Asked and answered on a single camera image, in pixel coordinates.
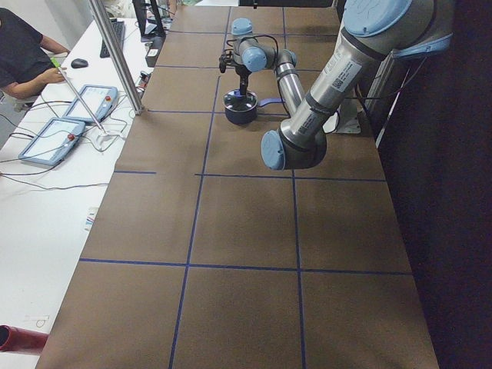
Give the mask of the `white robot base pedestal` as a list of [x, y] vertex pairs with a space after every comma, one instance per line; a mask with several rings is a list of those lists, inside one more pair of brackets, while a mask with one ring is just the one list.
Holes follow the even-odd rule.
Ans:
[[357, 118], [355, 100], [344, 100], [336, 112], [327, 120], [323, 129], [326, 134], [360, 134], [361, 125]]

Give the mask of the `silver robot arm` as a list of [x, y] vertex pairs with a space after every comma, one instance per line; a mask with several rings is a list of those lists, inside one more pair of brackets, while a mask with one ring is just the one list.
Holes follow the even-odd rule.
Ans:
[[232, 50], [224, 52], [219, 68], [235, 67], [240, 87], [231, 92], [248, 97], [248, 77], [264, 69], [274, 71], [290, 117], [261, 140], [261, 157], [272, 170], [313, 168], [324, 158], [327, 142], [323, 126], [334, 115], [361, 77], [388, 55], [423, 58], [449, 47], [453, 1], [347, 1], [340, 43], [309, 91], [304, 91], [286, 49], [262, 45], [248, 18], [231, 25]]

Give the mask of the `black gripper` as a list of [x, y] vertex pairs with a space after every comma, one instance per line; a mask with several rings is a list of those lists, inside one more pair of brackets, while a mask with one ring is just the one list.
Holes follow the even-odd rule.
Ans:
[[248, 79], [251, 72], [241, 63], [235, 61], [233, 52], [222, 52], [219, 57], [219, 71], [224, 74], [227, 67], [232, 67], [240, 78], [240, 96], [248, 94]]

